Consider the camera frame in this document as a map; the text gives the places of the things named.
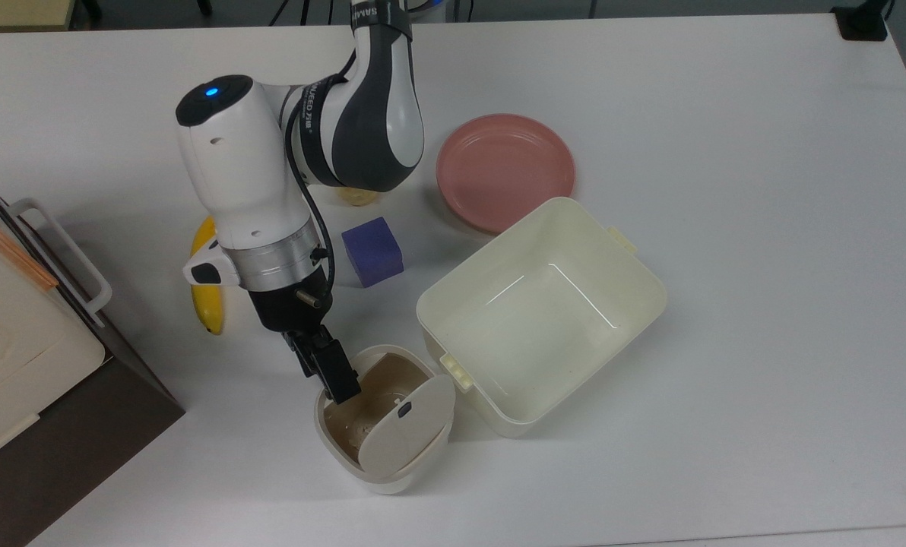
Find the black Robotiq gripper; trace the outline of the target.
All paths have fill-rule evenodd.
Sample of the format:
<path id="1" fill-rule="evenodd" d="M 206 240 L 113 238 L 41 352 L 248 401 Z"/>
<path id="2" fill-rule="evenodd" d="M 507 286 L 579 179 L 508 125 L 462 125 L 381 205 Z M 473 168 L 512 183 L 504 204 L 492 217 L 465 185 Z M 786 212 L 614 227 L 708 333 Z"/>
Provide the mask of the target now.
<path id="1" fill-rule="evenodd" d="M 251 291 L 249 298 L 262 325 L 279 333 L 296 354 L 305 378 L 320 378 L 331 401 L 341 405 L 362 388 L 341 343 L 322 326 L 332 302 L 327 287 L 327 277 L 309 276 L 284 288 Z"/>

